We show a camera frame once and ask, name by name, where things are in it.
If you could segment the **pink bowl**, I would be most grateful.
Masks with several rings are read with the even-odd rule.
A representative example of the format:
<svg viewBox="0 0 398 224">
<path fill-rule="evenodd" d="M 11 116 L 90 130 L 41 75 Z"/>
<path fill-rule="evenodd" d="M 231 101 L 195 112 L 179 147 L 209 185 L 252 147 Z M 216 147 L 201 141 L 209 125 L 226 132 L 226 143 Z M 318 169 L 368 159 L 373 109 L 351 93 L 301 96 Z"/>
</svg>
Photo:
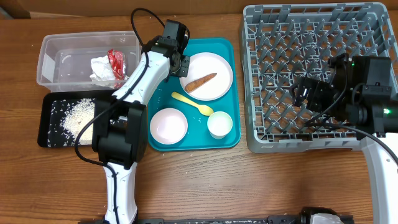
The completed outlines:
<svg viewBox="0 0 398 224">
<path fill-rule="evenodd" d="M 165 108 L 153 115 L 149 129 L 157 142 L 171 145 L 184 138 L 188 130 L 188 121 L 181 111 Z"/>
</svg>

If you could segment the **white napkin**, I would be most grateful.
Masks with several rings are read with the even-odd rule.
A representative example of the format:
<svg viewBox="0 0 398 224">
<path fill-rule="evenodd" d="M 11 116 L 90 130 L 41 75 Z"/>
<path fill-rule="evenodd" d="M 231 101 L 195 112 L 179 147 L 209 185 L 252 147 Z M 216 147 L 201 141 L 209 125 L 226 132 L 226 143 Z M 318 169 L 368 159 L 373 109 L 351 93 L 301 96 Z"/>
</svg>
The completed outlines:
<svg viewBox="0 0 398 224">
<path fill-rule="evenodd" d="M 115 76 L 108 56 L 91 59 L 92 81 L 115 81 Z"/>
</svg>

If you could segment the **red foil snack wrapper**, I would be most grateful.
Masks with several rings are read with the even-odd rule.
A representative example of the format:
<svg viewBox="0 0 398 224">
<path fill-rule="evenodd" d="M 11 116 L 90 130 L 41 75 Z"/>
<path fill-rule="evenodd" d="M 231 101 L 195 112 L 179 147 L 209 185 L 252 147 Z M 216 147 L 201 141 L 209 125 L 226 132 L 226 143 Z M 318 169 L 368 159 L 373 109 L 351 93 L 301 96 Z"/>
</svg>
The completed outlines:
<svg viewBox="0 0 398 224">
<path fill-rule="evenodd" d="M 116 80 L 124 80 L 126 72 L 125 55 L 114 49 L 108 51 L 108 59 Z"/>
</svg>

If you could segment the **orange carrot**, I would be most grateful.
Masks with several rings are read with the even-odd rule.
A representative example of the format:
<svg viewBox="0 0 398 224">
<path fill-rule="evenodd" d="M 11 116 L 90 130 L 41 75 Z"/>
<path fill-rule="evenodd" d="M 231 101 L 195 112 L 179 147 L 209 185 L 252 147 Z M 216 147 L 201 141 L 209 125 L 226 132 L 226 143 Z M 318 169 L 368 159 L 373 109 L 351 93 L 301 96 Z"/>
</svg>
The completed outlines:
<svg viewBox="0 0 398 224">
<path fill-rule="evenodd" d="M 213 79 L 214 77 L 216 77 L 217 73 L 211 73 L 208 74 L 204 77 L 201 77 L 197 80 L 194 80 L 190 83 L 188 83 L 187 85 L 185 85 L 184 90 L 187 93 L 191 93 L 194 90 L 196 90 L 197 88 L 201 87 L 202 85 L 204 85 L 205 83 L 207 83 L 208 81 L 210 81 L 211 79 Z"/>
</svg>

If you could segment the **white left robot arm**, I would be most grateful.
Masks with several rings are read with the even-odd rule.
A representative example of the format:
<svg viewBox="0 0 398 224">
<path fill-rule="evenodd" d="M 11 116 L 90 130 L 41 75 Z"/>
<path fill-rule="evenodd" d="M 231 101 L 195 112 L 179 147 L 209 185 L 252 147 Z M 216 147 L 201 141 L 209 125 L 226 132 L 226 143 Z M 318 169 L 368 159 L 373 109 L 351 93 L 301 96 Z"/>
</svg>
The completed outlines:
<svg viewBox="0 0 398 224">
<path fill-rule="evenodd" d="M 122 87 L 107 100 L 95 101 L 92 147 L 104 168 L 108 206 L 105 223 L 134 223 L 135 171 L 147 145 L 147 104 L 161 82 L 186 77 L 190 58 L 184 55 L 190 31 L 167 20 L 162 35 L 142 48 L 141 61 Z"/>
</svg>

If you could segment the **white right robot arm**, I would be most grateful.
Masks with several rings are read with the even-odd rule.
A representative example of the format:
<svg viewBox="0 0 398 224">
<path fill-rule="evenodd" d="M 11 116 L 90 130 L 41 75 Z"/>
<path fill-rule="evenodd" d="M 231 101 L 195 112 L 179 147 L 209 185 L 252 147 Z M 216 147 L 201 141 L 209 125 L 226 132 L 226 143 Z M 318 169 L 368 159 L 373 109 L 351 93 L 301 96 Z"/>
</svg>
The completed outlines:
<svg viewBox="0 0 398 224">
<path fill-rule="evenodd" d="M 337 120 L 313 117 L 308 127 L 356 133 L 368 166 L 374 222 L 397 223 L 397 98 L 391 59 L 341 54 L 327 65 L 327 82 L 302 77 L 289 88 L 293 104 Z"/>
</svg>

